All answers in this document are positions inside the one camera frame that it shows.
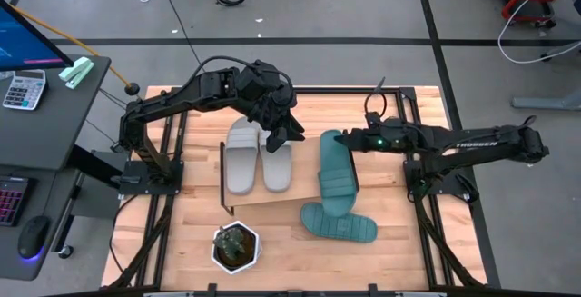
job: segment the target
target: slide sandal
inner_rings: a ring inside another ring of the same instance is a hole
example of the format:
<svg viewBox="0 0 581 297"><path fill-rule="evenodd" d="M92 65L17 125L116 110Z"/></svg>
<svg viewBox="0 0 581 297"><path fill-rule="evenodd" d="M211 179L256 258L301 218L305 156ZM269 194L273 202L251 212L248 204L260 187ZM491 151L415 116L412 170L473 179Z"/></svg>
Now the slide sandal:
<svg viewBox="0 0 581 297"><path fill-rule="evenodd" d="M323 238L371 243L378 237L378 226L370 218L353 213L328 216L320 203L302 205L300 220L309 232Z"/></svg>
<svg viewBox="0 0 581 297"><path fill-rule="evenodd" d="M270 134L269 131L261 130L259 139L264 185L272 193L282 193L289 189L291 184L291 142L287 141L276 152L268 153L266 139Z"/></svg>
<svg viewBox="0 0 581 297"><path fill-rule="evenodd" d="M328 130L320 136L320 198L325 213L343 216L355 205L357 183L349 150L335 141L339 130Z"/></svg>
<svg viewBox="0 0 581 297"><path fill-rule="evenodd" d="M247 194L254 186L260 126L242 117L232 124L226 139L226 186L230 193Z"/></svg>

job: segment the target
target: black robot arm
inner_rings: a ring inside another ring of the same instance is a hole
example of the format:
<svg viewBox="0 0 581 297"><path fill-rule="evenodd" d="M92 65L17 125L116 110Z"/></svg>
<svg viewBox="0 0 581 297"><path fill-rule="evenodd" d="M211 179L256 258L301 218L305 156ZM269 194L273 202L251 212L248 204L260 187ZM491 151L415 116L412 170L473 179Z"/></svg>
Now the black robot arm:
<svg viewBox="0 0 581 297"><path fill-rule="evenodd" d="M242 71L232 67L198 75L205 64L215 59L235 61L246 67ZM301 134L304 129L291 114L296 103L290 78L273 65L214 56L205 60L183 87L129 103L121 118L119 145L139 155L147 165L150 180L169 182L172 164L167 154L157 152L147 136L149 122L188 110L210 112L231 107L271 131L267 150L273 153L288 140L304 140Z"/></svg>
<svg viewBox="0 0 581 297"><path fill-rule="evenodd" d="M335 137L352 151L418 153L423 179L441 177L450 171L498 160L537 163L548 155L540 134L528 126L529 117L521 125L503 125L493 128L449 130L439 126L412 124L398 118L382 121L377 112L366 114L369 128L352 129ZM443 155L452 148L457 153Z"/></svg>

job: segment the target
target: concrete floor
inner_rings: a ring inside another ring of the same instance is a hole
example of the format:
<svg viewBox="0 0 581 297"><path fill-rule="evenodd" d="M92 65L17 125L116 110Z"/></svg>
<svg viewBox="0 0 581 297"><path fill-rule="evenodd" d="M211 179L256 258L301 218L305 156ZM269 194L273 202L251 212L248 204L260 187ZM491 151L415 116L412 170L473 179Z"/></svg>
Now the concrete floor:
<svg viewBox="0 0 581 297"><path fill-rule="evenodd" d="M261 58L285 71L295 84L376 84L386 76L386 84L441 86L420 0L247 0L235 8L216 5L214 0L173 1L188 36L195 38L258 38L260 34L263 38L377 37L424 42L340 45L328 40L312 45L225 45L223 40L216 40L219 45L194 46L202 59L215 54L246 60ZM581 87L579 54L549 64L511 64L496 47L471 43L484 39L494 44L504 25L500 1L429 1L439 37L461 40L464 45L443 46L464 127L520 124L528 115L536 114L534 128L551 149L551 155L532 169L510 162L475 168L502 287L581 293L577 278L581 254L576 248L576 241L581 239L579 115L521 111L509 106L515 95L559 96ZM20 0L18 6L78 38L153 39L146 45L106 45L106 41L100 41L94 46L143 89L150 84L182 84L196 66L187 46L157 45L160 39L183 38L168 0L147 4L138 0ZM556 28L539 31L518 25L507 31L507 38L581 39L581 16L573 9L572 0L558 0L555 9L559 22ZM74 46L62 49L82 53ZM518 59L536 58L543 51L543 47L507 48ZM216 62L206 69L225 65ZM103 88L129 100L111 73ZM99 95L88 118L115 137L121 114L122 110ZM78 143L97 150L107 150L110 145L88 125ZM0 291L25 297L96 289L111 224L110 219L75 222L68 240L76 248L71 259L63 261L51 255L36 281L0 280Z"/></svg>

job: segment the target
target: computer monitor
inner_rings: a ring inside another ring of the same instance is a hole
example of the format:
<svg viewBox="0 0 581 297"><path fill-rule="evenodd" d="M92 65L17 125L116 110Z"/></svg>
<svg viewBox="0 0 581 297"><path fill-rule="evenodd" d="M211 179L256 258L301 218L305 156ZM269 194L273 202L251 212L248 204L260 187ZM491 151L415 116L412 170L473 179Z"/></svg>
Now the computer monitor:
<svg viewBox="0 0 581 297"><path fill-rule="evenodd" d="M0 72L73 66L73 61L0 0Z"/></svg>

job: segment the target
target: white slipper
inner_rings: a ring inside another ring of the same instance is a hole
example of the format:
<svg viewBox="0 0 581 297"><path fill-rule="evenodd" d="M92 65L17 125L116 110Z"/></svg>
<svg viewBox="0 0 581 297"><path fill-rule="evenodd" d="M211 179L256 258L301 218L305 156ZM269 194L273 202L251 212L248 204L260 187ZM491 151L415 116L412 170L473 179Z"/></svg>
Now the white slipper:
<svg viewBox="0 0 581 297"><path fill-rule="evenodd" d="M226 186L231 193L247 194L254 186L260 126L242 117L232 124L226 140Z"/></svg>
<svg viewBox="0 0 581 297"><path fill-rule="evenodd" d="M264 185L273 193L282 193L291 185L291 142L287 141L276 152L268 153L266 139L270 134L269 131L261 130L259 137Z"/></svg>

